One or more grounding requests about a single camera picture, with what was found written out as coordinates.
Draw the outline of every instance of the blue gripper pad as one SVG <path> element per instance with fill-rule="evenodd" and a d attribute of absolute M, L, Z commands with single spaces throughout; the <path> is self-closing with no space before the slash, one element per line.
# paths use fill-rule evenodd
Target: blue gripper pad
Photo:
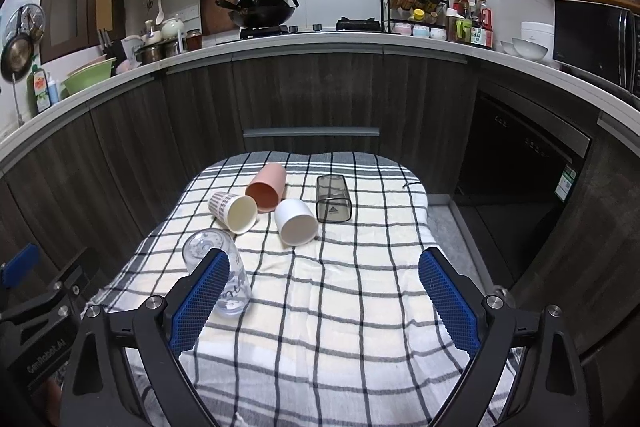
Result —
<path fill-rule="evenodd" d="M 40 249 L 29 243 L 2 268 L 2 286 L 15 288 L 36 266 L 40 259 Z"/>
<path fill-rule="evenodd" d="M 418 277 L 453 344 L 473 358 L 480 348 L 476 315 L 429 250 L 420 255 Z"/>
<path fill-rule="evenodd" d="M 176 358 L 181 352 L 193 349 L 228 278 L 229 259 L 221 252 L 193 285 L 172 317 L 169 348 Z"/>

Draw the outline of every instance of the pink cup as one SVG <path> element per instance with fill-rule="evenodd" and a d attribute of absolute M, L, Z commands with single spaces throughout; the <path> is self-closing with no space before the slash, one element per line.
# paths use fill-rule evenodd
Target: pink cup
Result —
<path fill-rule="evenodd" d="M 279 163 L 267 163 L 244 193 L 254 198 L 258 212 L 273 212 L 282 199 L 286 182 L 287 170 Z"/>

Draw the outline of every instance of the checkered tablecloth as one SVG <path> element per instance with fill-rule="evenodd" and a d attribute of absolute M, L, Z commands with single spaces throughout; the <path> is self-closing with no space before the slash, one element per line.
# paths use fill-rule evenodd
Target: checkered tablecloth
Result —
<path fill-rule="evenodd" d="M 180 363 L 221 425 L 427 425 L 469 359 L 418 280 L 418 256 L 435 244 L 425 190 L 380 156 L 264 152 L 207 168 L 94 302 L 122 311 L 167 293 L 187 273 L 185 240 L 221 226 L 207 210 L 212 192 L 244 193 L 272 161 L 287 169 L 285 197 L 312 209 L 318 175 L 343 174 L 353 216 L 321 225 L 315 240 L 291 248 L 273 213 L 260 214 L 235 237 L 252 301 L 239 317 L 212 312 Z M 128 356 L 151 420 L 166 425 L 138 352 Z M 482 425 L 495 423 L 512 381 L 505 369 Z"/>

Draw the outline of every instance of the stove burner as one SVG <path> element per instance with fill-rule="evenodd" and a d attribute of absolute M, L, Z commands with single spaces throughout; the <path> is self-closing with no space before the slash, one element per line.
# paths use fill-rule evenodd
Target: stove burner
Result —
<path fill-rule="evenodd" d="M 337 31 L 352 31 L 352 32 L 380 32 L 382 28 L 380 27 L 380 22 L 375 20 L 373 17 L 367 19 L 365 21 L 361 20 L 351 20 L 347 19 L 347 17 L 342 17 L 337 24 L 335 25 L 335 29 Z"/>
<path fill-rule="evenodd" d="M 288 35 L 286 26 L 271 26 L 270 28 L 242 28 L 240 40 L 255 39 L 256 37 L 271 37 L 272 35 Z"/>

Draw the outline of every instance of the cutting board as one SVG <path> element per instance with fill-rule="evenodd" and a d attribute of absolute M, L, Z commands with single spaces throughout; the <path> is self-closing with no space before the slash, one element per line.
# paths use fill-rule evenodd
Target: cutting board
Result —
<path fill-rule="evenodd" d="M 236 4 L 238 0 L 227 0 Z M 200 0 L 200 23 L 202 34 L 226 32 L 238 29 L 229 18 L 229 10 L 216 6 L 216 0 Z"/>

